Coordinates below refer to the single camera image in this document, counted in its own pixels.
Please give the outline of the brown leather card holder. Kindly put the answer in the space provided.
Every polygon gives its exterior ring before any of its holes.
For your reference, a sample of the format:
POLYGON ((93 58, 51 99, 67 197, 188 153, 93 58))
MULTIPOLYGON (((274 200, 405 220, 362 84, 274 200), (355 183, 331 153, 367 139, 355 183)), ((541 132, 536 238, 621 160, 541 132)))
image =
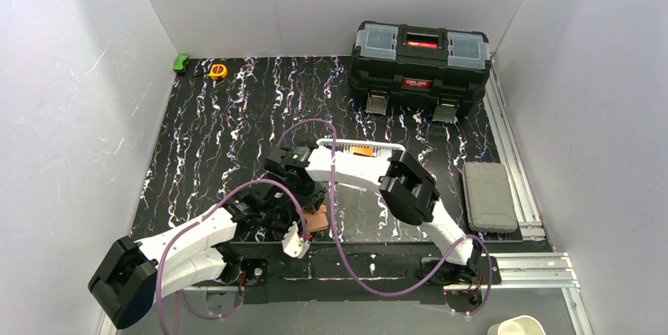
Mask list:
POLYGON ((322 204, 313 213, 305 213, 306 231, 315 233, 329 228, 328 208, 322 204))

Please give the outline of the orange credit card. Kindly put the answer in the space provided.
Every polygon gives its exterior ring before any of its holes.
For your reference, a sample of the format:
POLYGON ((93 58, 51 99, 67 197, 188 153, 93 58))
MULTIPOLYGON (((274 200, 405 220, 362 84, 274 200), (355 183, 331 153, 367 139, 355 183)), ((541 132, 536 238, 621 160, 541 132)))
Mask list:
POLYGON ((348 152, 358 156, 374 157, 373 149, 369 147, 351 146, 348 152))

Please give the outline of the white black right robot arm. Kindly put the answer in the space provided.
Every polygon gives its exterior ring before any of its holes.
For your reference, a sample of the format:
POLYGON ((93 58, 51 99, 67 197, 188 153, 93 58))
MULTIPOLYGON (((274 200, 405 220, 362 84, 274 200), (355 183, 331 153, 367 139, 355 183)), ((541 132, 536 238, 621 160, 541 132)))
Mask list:
POLYGON ((435 178, 405 147, 319 139, 273 148, 264 168, 307 198, 338 184, 373 192, 394 219, 417 226, 438 247, 445 260, 436 271, 437 279, 445 285, 479 281, 480 246, 450 216, 435 178))

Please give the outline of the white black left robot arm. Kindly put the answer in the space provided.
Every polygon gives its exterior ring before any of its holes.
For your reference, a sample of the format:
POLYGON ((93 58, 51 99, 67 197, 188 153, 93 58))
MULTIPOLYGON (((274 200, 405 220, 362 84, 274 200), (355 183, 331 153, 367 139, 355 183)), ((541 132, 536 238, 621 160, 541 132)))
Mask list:
POLYGON ((302 204, 283 184, 258 179, 235 188, 204 214, 177 227, 112 243, 87 289, 117 329, 136 324, 153 306, 192 285, 219 281, 242 287, 254 267, 231 245, 257 221, 281 234, 284 253, 302 258, 310 244, 302 204))

